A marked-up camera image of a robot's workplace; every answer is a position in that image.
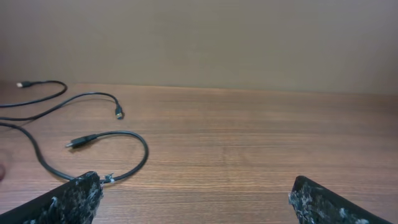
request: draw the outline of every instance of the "speckled black block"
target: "speckled black block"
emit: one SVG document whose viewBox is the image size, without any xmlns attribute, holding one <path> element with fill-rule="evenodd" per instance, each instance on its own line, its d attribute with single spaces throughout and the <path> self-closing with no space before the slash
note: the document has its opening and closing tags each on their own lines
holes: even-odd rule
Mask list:
<svg viewBox="0 0 398 224">
<path fill-rule="evenodd" d="M 304 176 L 296 178 L 289 203 L 301 224 L 389 223 Z"/>
<path fill-rule="evenodd" d="M 102 197 L 100 177 L 96 172 L 88 172 L 0 215 L 0 223 L 89 224 L 94 219 Z"/>
</svg>

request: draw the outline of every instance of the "black wire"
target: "black wire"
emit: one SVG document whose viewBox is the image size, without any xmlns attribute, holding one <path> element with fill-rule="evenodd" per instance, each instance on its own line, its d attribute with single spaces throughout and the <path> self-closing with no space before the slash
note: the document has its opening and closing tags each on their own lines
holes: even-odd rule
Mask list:
<svg viewBox="0 0 398 224">
<path fill-rule="evenodd" d="M 63 90 L 61 90 L 60 92 L 51 95 L 51 96 L 46 96 L 44 98 L 38 99 L 38 100 L 32 100 L 32 101 L 26 101 L 26 102 L 22 102 L 22 103 L 11 103 L 11 104 L 4 104 L 4 105 L 0 105 L 0 108 L 10 108 L 10 107 L 15 107 L 15 106 L 24 106 L 24 105 L 29 105 L 29 104 L 33 104 L 33 103 L 39 103 L 39 102 L 43 102 L 52 98 L 55 98 L 57 96 L 62 95 L 63 93 L 65 93 L 68 89 L 68 86 L 60 81 L 56 81 L 56 80 L 47 80 L 47 81 L 39 81 L 39 82 L 29 82 L 32 85 L 36 85 L 36 84 L 44 84 L 44 83 L 57 83 L 63 86 Z"/>
<path fill-rule="evenodd" d="M 54 169 L 53 167 L 51 167 L 50 165 L 48 165 L 46 163 L 46 161 L 44 160 L 44 157 L 43 157 L 43 155 L 42 155 L 42 153 L 40 151 L 39 145 L 37 144 L 36 140 L 24 128 L 22 128 L 20 126 L 17 126 L 15 124 L 7 124 L 7 123 L 2 123 L 2 122 L 0 122 L 0 126 L 5 126 L 5 127 L 9 127 L 9 128 L 18 129 L 22 133 L 24 133 L 29 138 L 30 142 L 33 145 L 33 148 L 34 148 L 35 153 L 36 153 L 37 160 L 49 172 L 51 172 L 52 174 L 54 174 L 54 175 L 56 175 L 58 177 L 61 177 L 63 179 L 67 179 L 67 180 L 73 180 L 75 178 L 75 177 L 69 176 L 68 174 L 64 174 L 63 172 L 60 172 L 60 171 Z M 127 135 L 130 135 L 130 136 L 133 136 L 133 137 L 137 138 L 138 140 L 140 140 L 140 142 L 144 146 L 144 157 L 142 158 L 140 163 L 137 166 L 135 166 L 135 168 L 130 170 L 129 172 L 113 178 L 114 181 L 117 181 L 117 180 L 125 179 L 126 177 L 129 177 L 129 176 L 135 174 L 137 171 L 139 171 L 144 166 L 144 164 L 146 163 L 146 161 L 148 159 L 149 148 L 148 148 L 148 145 L 145 142 L 145 139 L 143 137 L 141 137 L 139 134 L 131 132 L 131 131 L 108 131 L 108 132 L 105 132 L 105 133 L 97 134 L 97 136 L 101 137 L 101 136 L 107 136 L 107 135 L 111 135 L 111 134 L 127 134 Z M 103 179 L 103 180 L 100 180 L 100 182 L 101 183 L 109 183 L 109 182 L 111 182 L 111 179 Z"/>
<path fill-rule="evenodd" d="M 88 92 L 88 93 L 81 93 L 81 94 L 79 94 L 79 95 L 76 95 L 76 96 L 74 96 L 74 97 L 71 97 L 71 98 L 65 100 L 64 102 L 58 104 L 57 106 L 54 106 L 53 108 L 50 108 L 49 110 L 44 111 L 43 113 L 37 114 L 37 115 L 35 115 L 35 116 L 30 116 L 30 117 L 28 117 L 28 118 L 0 117 L 0 119 L 1 119 L 1 120 L 6 120 L 6 121 L 30 121 L 30 120 L 35 120 L 35 119 L 41 118 L 41 117 L 43 117 L 43 116 L 45 116 L 45 115 L 47 115 L 47 114 L 49 114 L 49 113 L 51 113 L 51 112 L 53 112 L 53 111 L 59 109 L 59 108 L 61 108 L 63 105 L 67 104 L 67 103 L 68 103 L 69 101 L 71 101 L 71 100 L 74 100 L 74 99 L 76 99 L 76 98 L 78 98 L 78 97 L 86 96 L 86 95 L 104 95 L 104 96 L 109 96 L 109 97 L 111 97 L 111 98 L 114 100 L 114 102 L 116 103 L 116 109 L 119 108 L 119 109 L 121 110 L 121 106 L 120 106 L 120 104 L 119 104 L 118 99 L 116 99 L 116 97 L 114 97 L 113 95 L 111 95 L 111 94 L 109 94 L 109 93 L 101 93 L 101 92 Z"/>
</svg>

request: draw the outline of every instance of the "cable plug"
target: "cable plug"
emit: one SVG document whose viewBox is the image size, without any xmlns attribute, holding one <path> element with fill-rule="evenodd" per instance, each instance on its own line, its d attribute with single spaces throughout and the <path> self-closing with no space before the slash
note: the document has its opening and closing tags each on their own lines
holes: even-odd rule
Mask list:
<svg viewBox="0 0 398 224">
<path fill-rule="evenodd" d="M 123 119 L 124 118 L 123 110 L 122 110 L 122 107 L 120 105 L 116 106 L 115 114 L 116 114 L 116 118 L 117 119 Z"/>
<path fill-rule="evenodd" d="M 70 143 L 66 144 L 65 147 L 72 147 L 72 148 L 80 147 L 96 138 L 97 138 L 97 134 L 92 134 L 89 136 L 83 136 L 80 138 L 76 138 L 76 139 L 70 141 Z"/>
<path fill-rule="evenodd" d="M 26 88 L 26 87 L 30 87 L 32 85 L 33 85 L 33 83 L 31 83 L 29 81 L 24 81 L 24 82 L 17 83 L 17 86 L 19 88 Z"/>
</svg>

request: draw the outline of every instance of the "black plastic piece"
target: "black plastic piece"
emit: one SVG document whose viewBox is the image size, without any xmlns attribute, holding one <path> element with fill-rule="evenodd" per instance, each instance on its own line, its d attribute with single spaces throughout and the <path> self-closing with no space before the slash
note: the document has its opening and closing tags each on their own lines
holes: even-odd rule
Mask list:
<svg viewBox="0 0 398 224">
<path fill-rule="evenodd" d="M 18 84 L 18 86 L 21 86 L 21 88 L 31 87 L 32 85 L 33 85 L 33 83 L 29 82 L 29 81 L 20 82 Z"/>
<path fill-rule="evenodd" d="M 296 177 L 289 203 L 304 223 L 390 223 L 304 177 Z"/>
<path fill-rule="evenodd" d="M 91 134 L 89 136 L 83 136 L 83 137 L 80 137 L 80 138 L 76 138 L 76 139 L 70 141 L 70 143 L 68 143 L 65 147 L 76 148 L 76 147 L 82 146 L 82 145 L 84 145 L 84 144 L 86 144 L 86 143 L 88 143 L 88 142 L 90 142 L 90 141 L 92 141 L 92 140 L 94 140 L 96 138 L 97 138 L 96 134 Z"/>
<path fill-rule="evenodd" d="M 0 215 L 2 224 L 90 224 L 103 197 L 100 177 L 87 172 Z"/>
</svg>

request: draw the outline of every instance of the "black cable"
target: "black cable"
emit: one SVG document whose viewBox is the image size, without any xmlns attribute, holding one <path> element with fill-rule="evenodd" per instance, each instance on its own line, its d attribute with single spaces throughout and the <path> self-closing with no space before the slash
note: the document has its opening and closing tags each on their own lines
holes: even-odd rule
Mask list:
<svg viewBox="0 0 398 224">
<path fill-rule="evenodd" d="M 57 96 L 62 95 L 63 93 L 65 93 L 68 89 L 68 86 L 60 81 L 56 81 L 56 80 L 47 80 L 47 81 L 38 81 L 38 82 L 20 82 L 17 83 L 17 86 L 19 88 L 27 88 L 33 85 L 37 85 L 37 84 L 44 84 L 44 83 L 57 83 L 63 86 L 63 90 L 61 90 L 60 92 L 51 95 L 51 96 L 46 96 L 44 98 L 38 99 L 38 100 L 32 100 L 32 101 L 26 101 L 26 102 L 22 102 L 22 103 L 11 103 L 11 104 L 4 104 L 4 105 L 0 105 L 0 108 L 10 108 L 10 107 L 15 107 L 15 106 L 24 106 L 24 105 L 29 105 L 29 104 L 33 104 L 33 103 L 39 103 L 39 102 L 43 102 L 52 98 L 55 98 Z"/>
<path fill-rule="evenodd" d="M 42 153 L 40 151 L 39 145 L 37 144 L 36 140 L 24 128 L 22 128 L 20 126 L 17 126 L 15 124 L 7 124 L 7 123 L 2 123 L 2 122 L 0 122 L 0 126 L 5 126 L 5 127 L 9 127 L 9 128 L 18 129 L 22 133 L 24 133 L 29 138 L 30 142 L 33 145 L 33 148 L 34 148 L 35 153 L 36 153 L 37 160 L 49 172 L 53 173 L 54 175 L 56 175 L 58 177 L 61 177 L 63 179 L 67 179 L 67 180 L 72 180 L 72 179 L 75 178 L 75 177 L 69 176 L 67 174 L 64 174 L 63 172 L 60 172 L 60 171 L 54 169 L 53 167 L 51 167 L 50 165 L 48 165 L 46 163 L 46 161 L 44 160 L 44 157 L 43 157 L 43 155 L 42 155 Z M 101 183 L 110 183 L 110 182 L 118 181 L 118 180 L 124 179 L 126 177 L 129 177 L 129 176 L 135 174 L 137 171 L 139 171 L 144 166 L 144 164 L 146 163 L 146 161 L 148 159 L 148 155 L 149 155 L 149 148 L 148 148 L 147 143 L 145 142 L 145 139 L 143 137 L 141 137 L 139 134 L 131 132 L 131 131 L 108 131 L 108 132 L 100 133 L 100 134 L 92 134 L 90 136 L 85 136 L 85 137 L 81 137 L 81 138 L 78 138 L 78 139 L 74 139 L 67 146 L 71 146 L 71 147 L 82 146 L 82 145 L 84 145 L 84 144 L 86 144 L 86 143 L 88 143 L 88 142 L 90 142 L 90 141 L 92 141 L 92 140 L 94 140 L 94 139 L 96 139 L 98 137 L 107 136 L 107 135 L 111 135 L 111 134 L 128 134 L 128 135 L 133 136 L 133 137 L 137 138 L 138 140 L 140 140 L 140 142 L 144 146 L 144 157 L 142 158 L 140 163 L 137 166 L 135 166 L 135 168 L 130 170 L 129 172 L 127 172 L 127 173 L 125 173 L 123 175 L 117 176 L 115 178 L 112 178 L 111 175 L 108 175 L 108 178 L 100 180 Z"/>
<path fill-rule="evenodd" d="M 74 100 L 74 99 L 76 99 L 76 98 L 78 98 L 78 97 L 86 96 L 86 95 L 104 95 L 104 96 L 109 96 L 109 97 L 111 97 L 111 98 L 114 100 L 114 102 L 116 103 L 116 109 L 115 109 L 116 118 L 117 118 L 117 119 L 123 119 L 123 110 L 122 110 L 122 107 L 121 107 L 120 104 L 119 104 L 118 99 L 116 99 L 116 97 L 114 97 L 113 95 L 111 95 L 111 94 L 109 94 L 109 93 L 101 93 L 101 92 L 81 93 L 81 94 L 79 94 L 79 95 L 76 95 L 76 96 L 74 96 L 74 97 L 71 97 L 71 98 L 65 100 L 64 102 L 58 104 L 57 106 L 54 106 L 53 108 L 50 108 L 50 109 L 47 110 L 47 111 L 44 111 L 43 113 L 40 113 L 40 114 L 35 115 L 35 116 L 30 116 L 30 117 L 28 117 L 28 118 L 8 118 L 8 117 L 0 117 L 0 119 L 1 119 L 1 120 L 6 120 L 6 121 L 30 121 L 30 120 L 35 120 L 35 119 L 41 118 L 41 117 L 43 117 L 43 116 L 45 116 L 45 115 L 47 115 L 47 114 L 49 114 L 49 113 L 51 113 L 51 112 L 53 112 L 53 111 L 59 109 L 59 108 L 61 108 L 63 105 L 67 104 L 67 103 L 68 103 L 69 101 L 71 101 L 71 100 Z"/>
</svg>

